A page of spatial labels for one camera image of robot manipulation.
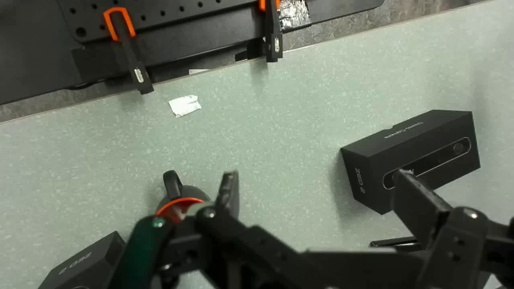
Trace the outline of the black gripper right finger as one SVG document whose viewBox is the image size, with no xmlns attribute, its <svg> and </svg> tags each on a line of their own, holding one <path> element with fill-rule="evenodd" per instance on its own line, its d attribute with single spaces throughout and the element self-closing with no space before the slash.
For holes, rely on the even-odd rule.
<svg viewBox="0 0 514 289">
<path fill-rule="evenodd" d="M 410 170 L 394 173 L 394 212 L 423 245 L 430 245 L 454 207 Z"/>
</svg>

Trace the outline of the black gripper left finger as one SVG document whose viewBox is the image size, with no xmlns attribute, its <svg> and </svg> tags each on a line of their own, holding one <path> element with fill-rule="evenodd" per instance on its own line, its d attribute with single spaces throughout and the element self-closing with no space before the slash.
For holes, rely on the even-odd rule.
<svg viewBox="0 0 514 289">
<path fill-rule="evenodd" d="M 216 207 L 232 217 L 240 215 L 240 173 L 237 170 L 222 175 Z"/>
</svg>

